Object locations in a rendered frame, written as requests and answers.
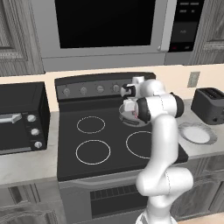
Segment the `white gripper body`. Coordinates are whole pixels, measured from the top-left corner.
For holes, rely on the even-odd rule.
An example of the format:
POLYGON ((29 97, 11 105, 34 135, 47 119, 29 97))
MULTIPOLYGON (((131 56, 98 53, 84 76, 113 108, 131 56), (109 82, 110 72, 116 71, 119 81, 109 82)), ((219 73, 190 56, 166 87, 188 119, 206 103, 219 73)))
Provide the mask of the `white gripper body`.
POLYGON ((123 110, 126 112, 134 112, 136 110, 136 102, 132 99, 124 100, 123 110))

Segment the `black stove hob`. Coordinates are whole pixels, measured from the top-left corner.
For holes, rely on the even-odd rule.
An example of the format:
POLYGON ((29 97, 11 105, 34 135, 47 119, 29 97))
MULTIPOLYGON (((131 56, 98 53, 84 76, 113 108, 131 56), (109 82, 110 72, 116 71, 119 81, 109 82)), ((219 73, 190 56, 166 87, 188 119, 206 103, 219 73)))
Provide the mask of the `black stove hob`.
POLYGON ((58 78, 59 144, 57 177, 87 178, 143 169, 151 154, 151 126, 130 127, 119 118, 123 98, 113 85, 130 84, 148 72, 99 73, 58 78), (102 93, 97 87, 103 86, 102 93), (85 95, 81 88, 87 88, 85 95), (63 90, 70 89, 65 96, 63 90))

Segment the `white plate with grey rim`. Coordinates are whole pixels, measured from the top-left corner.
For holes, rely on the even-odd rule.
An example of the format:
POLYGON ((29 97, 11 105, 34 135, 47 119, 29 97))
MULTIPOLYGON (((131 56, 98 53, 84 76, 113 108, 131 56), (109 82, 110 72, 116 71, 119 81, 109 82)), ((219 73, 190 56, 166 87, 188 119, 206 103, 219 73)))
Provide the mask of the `white plate with grey rim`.
POLYGON ((201 122, 182 122, 178 126, 179 138, 191 144, 212 145, 217 142, 217 134, 201 122))

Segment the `grey microwave oven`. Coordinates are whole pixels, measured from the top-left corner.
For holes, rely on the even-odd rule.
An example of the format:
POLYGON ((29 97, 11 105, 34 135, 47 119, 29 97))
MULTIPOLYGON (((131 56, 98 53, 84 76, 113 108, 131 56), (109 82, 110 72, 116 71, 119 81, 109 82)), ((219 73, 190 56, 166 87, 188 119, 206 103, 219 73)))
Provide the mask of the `grey microwave oven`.
POLYGON ((31 0, 47 72, 186 65, 205 0, 177 0, 160 52, 167 0, 31 0))

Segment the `black toaster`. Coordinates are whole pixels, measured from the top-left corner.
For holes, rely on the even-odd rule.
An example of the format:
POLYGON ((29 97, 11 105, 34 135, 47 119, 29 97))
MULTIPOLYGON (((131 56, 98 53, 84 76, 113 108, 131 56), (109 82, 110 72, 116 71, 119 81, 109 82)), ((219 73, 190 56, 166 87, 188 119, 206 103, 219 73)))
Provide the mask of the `black toaster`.
POLYGON ((214 87, 197 88, 191 110, 208 125, 224 124, 224 93, 214 87))

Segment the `grey oven door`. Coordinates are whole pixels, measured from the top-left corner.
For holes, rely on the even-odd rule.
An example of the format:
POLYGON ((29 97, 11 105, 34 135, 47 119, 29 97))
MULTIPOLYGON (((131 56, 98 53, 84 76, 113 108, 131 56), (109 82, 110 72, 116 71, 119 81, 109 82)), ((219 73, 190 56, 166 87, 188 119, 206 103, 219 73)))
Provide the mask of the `grey oven door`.
POLYGON ((136 181, 87 189, 73 184, 75 180, 104 180, 137 176, 139 170, 87 178, 58 176, 67 224, 134 224, 146 208, 148 198, 136 188, 136 181))

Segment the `black toaster oven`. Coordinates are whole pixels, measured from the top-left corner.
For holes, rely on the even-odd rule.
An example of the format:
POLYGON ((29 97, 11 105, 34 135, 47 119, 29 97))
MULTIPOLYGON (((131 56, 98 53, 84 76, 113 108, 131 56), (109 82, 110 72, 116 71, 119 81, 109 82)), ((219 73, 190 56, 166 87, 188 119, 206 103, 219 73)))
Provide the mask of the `black toaster oven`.
POLYGON ((27 151, 42 151, 47 147, 50 124, 50 109, 43 81, 0 84, 0 115, 20 114, 16 123, 0 123, 0 155, 27 151), (28 122, 27 116, 35 115, 35 122, 28 122), (32 129, 39 134, 33 136, 32 129), (42 147, 34 144, 40 141, 42 147))

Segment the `grey wooden base cupboard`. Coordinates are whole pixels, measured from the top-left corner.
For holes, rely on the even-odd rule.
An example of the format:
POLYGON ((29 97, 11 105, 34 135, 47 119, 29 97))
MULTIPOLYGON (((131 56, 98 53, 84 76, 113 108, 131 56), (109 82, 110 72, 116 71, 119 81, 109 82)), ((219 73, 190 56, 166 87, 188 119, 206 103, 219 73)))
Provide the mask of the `grey wooden base cupboard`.
POLYGON ((176 221, 224 212, 224 155, 188 160, 178 167, 192 173, 194 184, 171 206, 176 221))
POLYGON ((0 224, 67 224, 58 182, 0 188, 0 224))

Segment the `grey wall outlet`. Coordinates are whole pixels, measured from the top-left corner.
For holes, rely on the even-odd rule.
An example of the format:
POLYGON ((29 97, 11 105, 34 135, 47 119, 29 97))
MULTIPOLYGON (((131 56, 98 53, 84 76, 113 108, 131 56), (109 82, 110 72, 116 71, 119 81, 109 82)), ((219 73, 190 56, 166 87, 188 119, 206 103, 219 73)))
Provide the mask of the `grey wall outlet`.
POLYGON ((195 88, 198 84, 199 77, 200 77, 200 72, 191 72, 189 75, 187 86, 189 88, 195 88))

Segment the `grey wooden wall cupboard door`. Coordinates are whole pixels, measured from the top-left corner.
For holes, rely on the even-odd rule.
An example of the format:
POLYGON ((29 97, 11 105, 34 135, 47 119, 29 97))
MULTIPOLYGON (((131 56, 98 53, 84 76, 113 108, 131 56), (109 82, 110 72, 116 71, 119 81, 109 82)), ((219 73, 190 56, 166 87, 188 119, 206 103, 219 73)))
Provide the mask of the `grey wooden wall cupboard door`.
POLYGON ((43 74, 31 0, 0 0, 0 77, 43 74))
POLYGON ((224 63, 224 0, 205 0, 190 65, 224 63))

